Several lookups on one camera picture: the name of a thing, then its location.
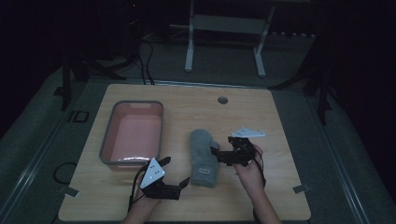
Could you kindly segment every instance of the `wooden table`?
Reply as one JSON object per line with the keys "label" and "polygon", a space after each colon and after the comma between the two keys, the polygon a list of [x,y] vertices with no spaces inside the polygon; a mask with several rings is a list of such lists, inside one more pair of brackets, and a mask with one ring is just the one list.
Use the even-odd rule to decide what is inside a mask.
{"label": "wooden table", "polygon": [[[228,104],[218,102],[220,96]],[[99,150],[113,105],[120,100],[156,100],[163,103],[163,140],[160,158],[172,157],[163,167],[164,182],[178,183],[191,174],[190,133],[207,129],[221,150],[232,150],[227,136],[242,127],[265,131],[250,138],[260,146],[267,180],[265,190],[282,220],[308,220],[310,210],[300,186],[288,141],[271,92],[267,90],[143,86],[113,84],[106,91],[92,125],[70,187],[77,198],[65,197],[59,212],[63,221],[122,220],[126,215],[135,172],[114,172],[99,160]],[[178,201],[163,200],[150,221],[252,220],[252,205],[233,167],[221,163],[214,189],[188,185]]]}

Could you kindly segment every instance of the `pink plastic tub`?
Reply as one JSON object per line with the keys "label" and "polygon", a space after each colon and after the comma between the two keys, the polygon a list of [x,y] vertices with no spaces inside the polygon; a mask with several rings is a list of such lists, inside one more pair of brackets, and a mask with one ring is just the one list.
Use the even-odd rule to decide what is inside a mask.
{"label": "pink plastic tub", "polygon": [[158,159],[163,129],[163,104],[122,101],[114,105],[100,159],[115,171],[139,168]]}

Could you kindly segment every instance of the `table top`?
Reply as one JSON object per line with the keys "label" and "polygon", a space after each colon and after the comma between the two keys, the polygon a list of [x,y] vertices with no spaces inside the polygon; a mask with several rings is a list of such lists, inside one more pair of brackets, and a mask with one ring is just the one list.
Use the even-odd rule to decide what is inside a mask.
{"label": "table top", "polygon": [[[228,103],[218,102],[220,96]],[[265,191],[282,220],[308,220],[310,210],[300,186],[288,141],[276,105],[268,90],[194,86],[109,85],[70,188],[76,198],[65,197],[59,212],[63,221],[122,220],[128,207],[135,171],[112,171],[99,159],[99,151],[114,104],[121,100],[155,100],[164,106],[163,138],[159,160],[171,157],[163,167],[163,182],[178,185],[191,174],[190,133],[207,129],[220,150],[232,150],[227,137],[242,127],[264,131],[250,138],[263,149]],[[252,220],[252,205],[234,168],[220,163],[214,189],[188,185],[178,201],[163,200],[150,221]]]}

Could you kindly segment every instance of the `white metal stand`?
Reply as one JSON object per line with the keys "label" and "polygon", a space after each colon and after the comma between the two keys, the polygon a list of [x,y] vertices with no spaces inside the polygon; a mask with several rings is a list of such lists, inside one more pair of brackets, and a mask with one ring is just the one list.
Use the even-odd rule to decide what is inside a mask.
{"label": "white metal stand", "polygon": [[192,59],[194,55],[194,30],[210,30],[221,32],[234,32],[244,34],[261,35],[262,38],[257,47],[253,49],[256,61],[257,72],[259,77],[265,76],[265,70],[262,63],[262,46],[265,37],[268,35],[268,29],[275,12],[275,7],[271,7],[267,20],[220,17],[194,14],[194,0],[190,5],[190,26],[189,26],[189,45],[187,47],[186,65],[184,70],[190,72],[192,70]]}

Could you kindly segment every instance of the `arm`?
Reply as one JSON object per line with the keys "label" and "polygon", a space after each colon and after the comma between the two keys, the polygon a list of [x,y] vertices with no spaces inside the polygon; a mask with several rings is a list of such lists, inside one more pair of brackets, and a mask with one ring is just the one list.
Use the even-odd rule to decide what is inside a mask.
{"label": "arm", "polygon": [[136,201],[132,204],[131,209],[128,214],[121,222],[121,224],[142,224],[147,221],[151,213],[154,211],[158,203],[161,202],[159,199],[150,199],[144,196],[143,191],[138,189],[136,195],[134,196]]}
{"label": "arm", "polygon": [[[261,148],[257,146],[254,147],[262,154]],[[256,155],[256,160],[259,161],[260,159],[260,155]],[[251,162],[246,167],[241,164],[234,164],[233,168],[235,168],[239,180],[246,190],[260,222],[263,224],[281,223],[274,207],[265,194],[261,178],[262,174],[257,164]]]}

